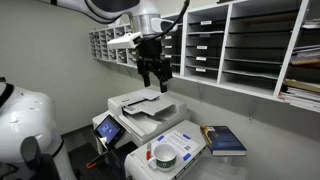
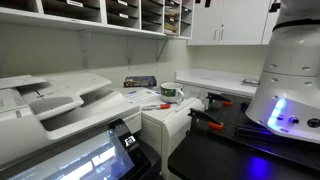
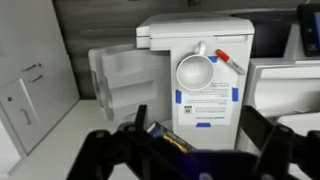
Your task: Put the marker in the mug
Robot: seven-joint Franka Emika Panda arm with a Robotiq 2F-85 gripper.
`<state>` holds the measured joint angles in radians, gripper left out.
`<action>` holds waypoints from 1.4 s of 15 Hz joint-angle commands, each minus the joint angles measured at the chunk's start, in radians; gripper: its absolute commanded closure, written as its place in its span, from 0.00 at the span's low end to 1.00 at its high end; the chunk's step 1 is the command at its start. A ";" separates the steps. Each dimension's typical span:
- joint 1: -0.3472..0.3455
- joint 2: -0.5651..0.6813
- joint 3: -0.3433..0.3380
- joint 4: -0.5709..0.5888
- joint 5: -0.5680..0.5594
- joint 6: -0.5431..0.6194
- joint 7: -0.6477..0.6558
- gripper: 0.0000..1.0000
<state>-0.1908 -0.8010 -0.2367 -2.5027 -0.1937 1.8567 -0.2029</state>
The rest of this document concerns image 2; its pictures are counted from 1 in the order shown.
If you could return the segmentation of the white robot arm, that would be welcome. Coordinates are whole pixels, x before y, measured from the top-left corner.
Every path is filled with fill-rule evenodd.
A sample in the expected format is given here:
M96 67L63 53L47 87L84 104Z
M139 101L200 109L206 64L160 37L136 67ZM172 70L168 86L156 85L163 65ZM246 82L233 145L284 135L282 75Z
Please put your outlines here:
M276 135L320 143L320 0L280 0L246 115Z

